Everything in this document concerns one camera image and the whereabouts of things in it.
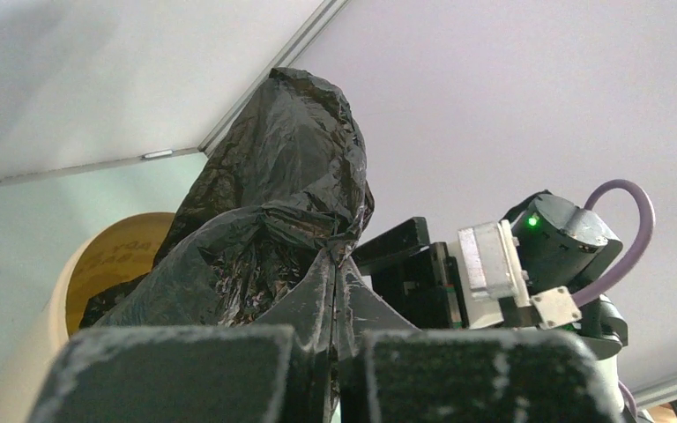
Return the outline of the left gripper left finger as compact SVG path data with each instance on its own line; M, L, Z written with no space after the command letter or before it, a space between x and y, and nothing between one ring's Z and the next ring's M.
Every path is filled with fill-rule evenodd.
M101 327L58 354L32 422L328 422L336 267L252 324Z

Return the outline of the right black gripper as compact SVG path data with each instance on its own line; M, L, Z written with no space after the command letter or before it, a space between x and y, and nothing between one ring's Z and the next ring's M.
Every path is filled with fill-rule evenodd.
M530 294L557 286L577 293L596 281L622 249L597 213L547 191L528 197L504 219L519 241L517 252L530 276ZM476 330L465 327L451 241L430 241L402 263L373 274L374 291L419 328ZM613 303L600 295L579 309L581 320L556 329L577 334L601 360L616 356L628 343L628 325Z

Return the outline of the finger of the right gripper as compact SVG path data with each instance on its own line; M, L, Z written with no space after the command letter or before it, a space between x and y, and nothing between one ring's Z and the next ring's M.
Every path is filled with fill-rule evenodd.
M371 276L402 263L429 244L427 220L423 217L412 217L362 243L351 257L361 275Z

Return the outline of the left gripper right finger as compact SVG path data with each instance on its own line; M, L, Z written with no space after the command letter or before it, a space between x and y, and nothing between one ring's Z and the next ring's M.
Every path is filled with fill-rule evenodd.
M422 330L336 275L345 422L620 422L598 362L564 330Z

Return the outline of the black trash bag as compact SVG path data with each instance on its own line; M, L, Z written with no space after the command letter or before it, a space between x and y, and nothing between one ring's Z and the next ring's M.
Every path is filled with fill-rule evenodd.
M305 70L275 68L191 185L153 267L94 295L80 327L252 323L322 249L346 256L373 210L345 95Z

